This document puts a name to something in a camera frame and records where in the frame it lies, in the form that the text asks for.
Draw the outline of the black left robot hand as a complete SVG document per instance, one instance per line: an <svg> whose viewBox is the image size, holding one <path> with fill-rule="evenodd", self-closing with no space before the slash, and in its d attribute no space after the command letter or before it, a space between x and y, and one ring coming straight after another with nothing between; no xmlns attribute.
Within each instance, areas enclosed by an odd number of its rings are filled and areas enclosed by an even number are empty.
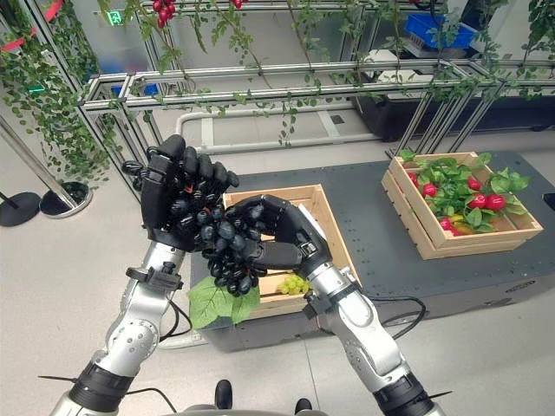
<svg viewBox="0 0 555 416"><path fill-rule="evenodd" d="M195 252L211 241L201 233L212 224L212 211L222 195L239 185L238 175L205 153L188 146L179 134L149 152L141 179L140 207L148 238Z"/></svg>

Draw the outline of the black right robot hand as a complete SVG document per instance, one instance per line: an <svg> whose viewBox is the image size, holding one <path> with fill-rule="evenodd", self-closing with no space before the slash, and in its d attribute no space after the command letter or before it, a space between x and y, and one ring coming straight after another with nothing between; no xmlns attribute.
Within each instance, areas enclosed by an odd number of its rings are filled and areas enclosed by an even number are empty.
<svg viewBox="0 0 555 416"><path fill-rule="evenodd" d="M285 199L255 195L227 208L225 214L231 221L239 218L248 225L261 223L261 232L274 237L272 241L246 240L240 255L253 268L292 270L306 278L332 261L326 239L299 207Z"/></svg>

